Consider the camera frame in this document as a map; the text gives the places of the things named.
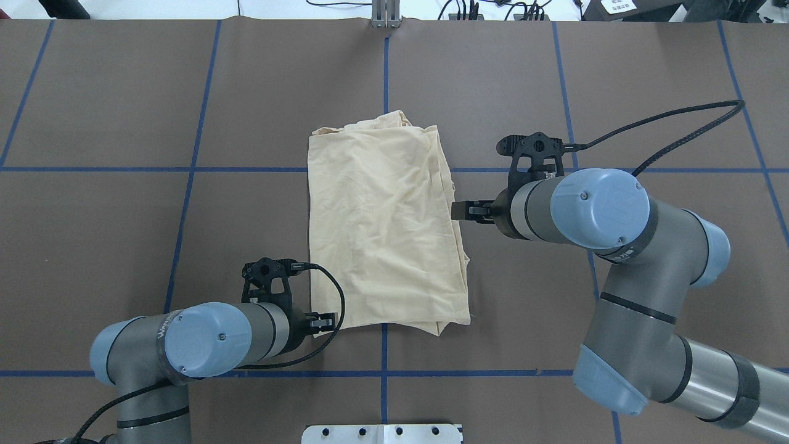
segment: white label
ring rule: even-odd
[[[636,9],[633,0],[600,0],[609,14],[618,14]]]

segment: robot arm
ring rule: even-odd
[[[496,224],[514,239],[574,244],[612,263],[573,373],[578,389],[623,414],[640,414],[651,399],[789,442],[789,376],[674,334],[688,289],[711,284],[728,264],[724,232],[651,198],[624,171],[554,176],[558,139],[509,136],[498,148],[514,157],[509,186],[494,201],[455,202],[453,218]],[[521,156],[540,161],[520,172]]]
[[[118,404],[118,433],[107,442],[189,444],[187,384],[292,351],[307,335],[338,329],[334,314],[303,314],[291,302],[288,277],[313,266],[263,258],[244,266],[242,303],[203,303],[106,327],[91,347],[97,379],[116,386],[121,396],[163,385]],[[275,279],[282,279],[283,292],[272,293]],[[250,290],[250,284],[260,289]]]

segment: brown table surface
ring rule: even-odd
[[[590,141],[741,96],[747,113],[641,177],[731,239],[728,270],[690,293],[678,333],[789,371],[787,37],[729,23],[0,21],[0,442],[70,436],[114,397],[88,365],[104,326],[237,302],[243,263],[306,259],[308,135],[395,109],[438,125],[462,200],[504,188],[502,136]],[[720,113],[566,162],[631,169]],[[665,405],[631,418],[586,399],[570,373],[605,263],[489,226],[462,234],[471,325],[350,329],[297,367],[196,383],[194,442],[431,421],[462,423],[472,444],[754,442]],[[307,307],[308,279],[293,284]]]

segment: cream cloth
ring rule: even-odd
[[[341,129],[321,128],[307,157],[310,261],[346,295],[343,328],[382,322],[436,336],[468,325],[460,227],[439,132],[402,111]],[[313,272],[312,310],[339,312],[334,285]]]

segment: white mounting plate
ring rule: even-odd
[[[434,427],[438,429],[437,435],[433,433]],[[359,434],[362,428],[364,435]],[[327,436],[323,436],[324,429],[329,431]],[[310,426],[301,435],[301,444],[462,444],[462,430],[463,426],[457,424]]]

